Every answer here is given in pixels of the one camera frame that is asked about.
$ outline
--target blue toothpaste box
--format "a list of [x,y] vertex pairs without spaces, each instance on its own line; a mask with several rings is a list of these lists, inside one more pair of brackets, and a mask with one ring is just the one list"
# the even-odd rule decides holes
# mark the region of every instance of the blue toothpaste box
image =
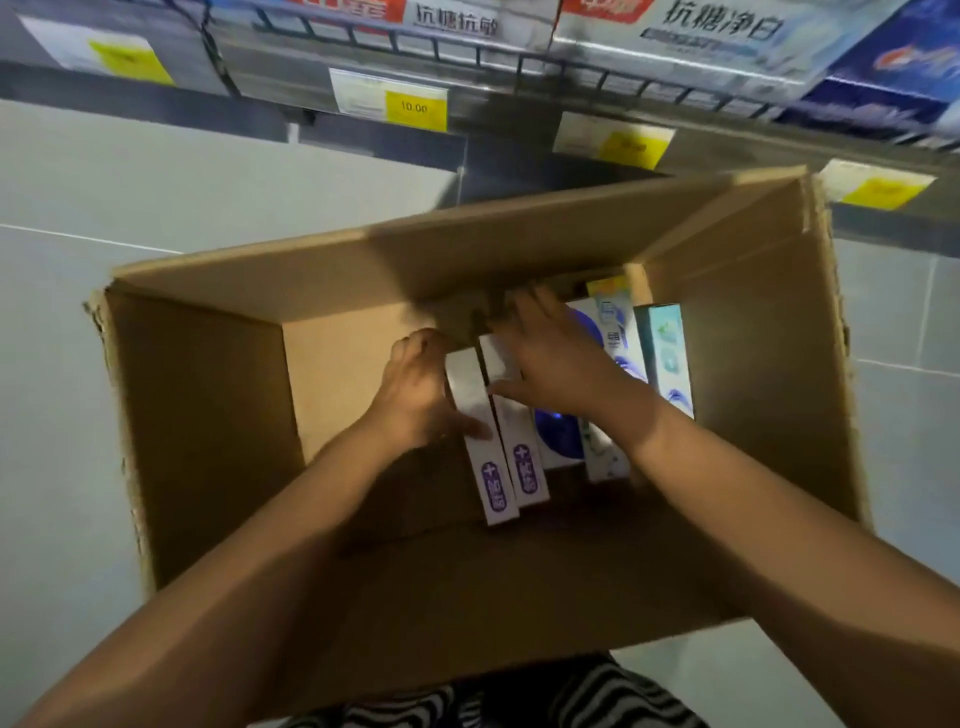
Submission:
[[957,135],[960,3],[914,0],[835,62],[780,122],[870,138]]

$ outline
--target metal shelf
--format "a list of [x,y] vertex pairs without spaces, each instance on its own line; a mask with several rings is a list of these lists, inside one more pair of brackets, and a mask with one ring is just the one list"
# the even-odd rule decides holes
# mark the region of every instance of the metal shelf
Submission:
[[[724,106],[742,101],[733,98],[711,109],[698,109],[684,103],[696,89],[688,89],[674,103],[649,100],[639,96],[651,83],[646,79],[636,79],[638,93],[625,96],[603,89],[610,75],[606,71],[576,61],[426,31],[400,33],[367,20],[361,26],[341,15],[304,12],[304,6],[296,6],[297,13],[287,11],[278,24],[276,9],[282,3],[250,0],[250,6],[259,8],[251,23],[215,17],[209,25],[232,79],[246,96],[338,112],[330,68],[441,85],[448,89],[447,128],[451,133],[495,134],[549,148],[565,110],[646,122],[677,130],[658,172],[681,175],[796,164],[820,170],[831,159],[842,158],[935,176],[936,182],[899,211],[960,221],[960,206],[955,203],[960,197],[960,155],[945,150],[766,122],[758,117],[767,106],[758,106],[752,117],[725,113]],[[343,26],[345,39],[317,36],[304,20],[308,17]],[[382,47],[357,41],[356,31],[368,27],[388,31],[377,39]],[[421,38],[422,48],[427,50],[402,50],[406,37]],[[470,49],[472,56],[461,62],[445,60],[444,46],[451,43]],[[585,71],[595,74],[598,83],[593,88],[573,81]]]

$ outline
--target box flap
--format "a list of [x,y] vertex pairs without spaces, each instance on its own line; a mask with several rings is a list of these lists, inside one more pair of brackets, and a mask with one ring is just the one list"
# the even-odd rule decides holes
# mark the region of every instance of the box flap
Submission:
[[801,174],[763,170],[570,190],[135,263],[114,275],[185,303],[299,321],[623,263],[725,190]]

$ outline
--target hand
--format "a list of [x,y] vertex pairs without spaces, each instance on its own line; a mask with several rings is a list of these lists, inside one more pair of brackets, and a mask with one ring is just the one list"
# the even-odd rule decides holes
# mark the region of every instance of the hand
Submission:
[[616,365],[548,288],[517,291],[513,303],[513,315],[493,322],[492,330],[513,356],[523,380],[494,382],[490,393],[599,424],[636,380]]
[[445,434],[492,437],[479,420],[458,412],[446,395],[449,340],[434,328],[421,328],[394,342],[383,381],[363,420],[399,456]]

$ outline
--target person's left hand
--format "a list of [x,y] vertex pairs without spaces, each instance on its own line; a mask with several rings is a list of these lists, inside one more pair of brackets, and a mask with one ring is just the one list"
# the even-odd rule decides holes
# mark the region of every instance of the person's left hand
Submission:
[[481,440],[492,437],[479,420],[458,412],[446,394],[449,340],[435,328],[421,328],[395,342],[383,381],[364,420],[396,455],[449,433]]

